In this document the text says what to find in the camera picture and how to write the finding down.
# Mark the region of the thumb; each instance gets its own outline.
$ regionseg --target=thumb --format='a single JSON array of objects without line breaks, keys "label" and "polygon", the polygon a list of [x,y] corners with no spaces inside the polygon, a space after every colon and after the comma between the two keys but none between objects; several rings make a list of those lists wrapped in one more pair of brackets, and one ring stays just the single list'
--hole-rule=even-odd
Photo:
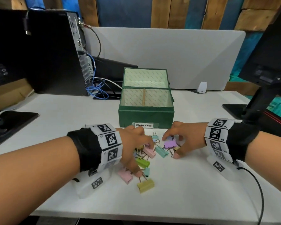
[{"label": "thumb", "polygon": [[142,170],[138,166],[137,162],[135,161],[134,157],[132,157],[128,163],[126,164],[126,167],[128,170],[130,170],[134,175],[138,178],[140,178],[143,175]]},{"label": "thumb", "polygon": [[174,159],[180,159],[181,157],[184,157],[191,151],[191,147],[188,145],[187,142],[185,142],[178,150],[174,153],[173,158]]}]

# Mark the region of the green box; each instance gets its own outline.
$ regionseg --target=green box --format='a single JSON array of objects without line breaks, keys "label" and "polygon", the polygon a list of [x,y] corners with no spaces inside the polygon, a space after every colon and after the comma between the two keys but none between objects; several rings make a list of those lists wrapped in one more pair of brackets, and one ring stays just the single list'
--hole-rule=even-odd
[{"label": "green box", "polygon": [[166,69],[124,68],[120,127],[135,123],[171,128],[174,106]]}]

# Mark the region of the desk surface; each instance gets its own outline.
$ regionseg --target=desk surface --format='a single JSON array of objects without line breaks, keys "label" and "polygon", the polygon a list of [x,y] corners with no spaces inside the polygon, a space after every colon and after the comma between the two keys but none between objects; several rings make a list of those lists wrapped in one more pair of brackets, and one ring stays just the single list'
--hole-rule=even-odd
[{"label": "desk surface", "polygon": [[[214,117],[231,118],[223,103],[246,104],[237,92],[195,94],[173,90],[176,121],[208,122]],[[19,111],[38,112],[40,117],[0,145],[0,154],[66,135],[84,124],[111,123],[119,126],[119,101],[89,97],[35,95]],[[165,129],[158,129],[161,136]],[[158,222],[255,224],[261,197],[251,175],[239,171],[239,181],[228,181],[206,160],[206,150],[175,160],[156,156],[150,165],[155,188],[140,194],[134,178],[126,185],[118,175],[86,199],[79,199],[71,183],[66,184],[33,215]],[[256,175],[264,194],[264,216],[268,224],[281,223],[281,193]]]}]

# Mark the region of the box lid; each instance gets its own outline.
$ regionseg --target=box lid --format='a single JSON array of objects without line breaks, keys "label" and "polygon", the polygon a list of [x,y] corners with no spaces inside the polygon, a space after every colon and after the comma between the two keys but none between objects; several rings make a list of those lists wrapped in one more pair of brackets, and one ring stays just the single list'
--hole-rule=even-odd
[{"label": "box lid", "polygon": [[124,68],[123,88],[169,89],[166,69]]}]

